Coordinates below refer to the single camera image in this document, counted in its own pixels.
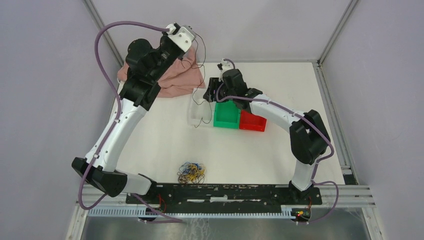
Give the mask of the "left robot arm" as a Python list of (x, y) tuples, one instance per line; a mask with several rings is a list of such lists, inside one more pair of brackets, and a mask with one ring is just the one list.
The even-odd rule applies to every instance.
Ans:
[(121, 152), (139, 121), (157, 98), (159, 79), (191, 48), (192, 40), (175, 40), (170, 36), (160, 39), (159, 47), (140, 38), (127, 49), (127, 80), (118, 94), (116, 112), (92, 149), (84, 157), (75, 157), (72, 168), (85, 183), (109, 197), (121, 193), (138, 194), (149, 204), (156, 200), (158, 191), (152, 180), (142, 174), (117, 170)]

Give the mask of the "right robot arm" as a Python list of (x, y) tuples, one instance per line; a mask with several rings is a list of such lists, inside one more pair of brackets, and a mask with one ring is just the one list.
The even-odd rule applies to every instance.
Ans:
[(309, 198), (309, 189), (318, 169), (318, 163), (334, 153), (329, 133), (316, 110), (298, 111), (283, 106), (264, 94), (250, 88), (239, 69), (222, 70), (219, 77), (209, 79), (203, 99), (208, 102), (232, 101), (235, 106), (262, 117), (289, 134), (290, 149), (296, 159), (295, 170), (289, 185), (289, 199), (302, 204)]

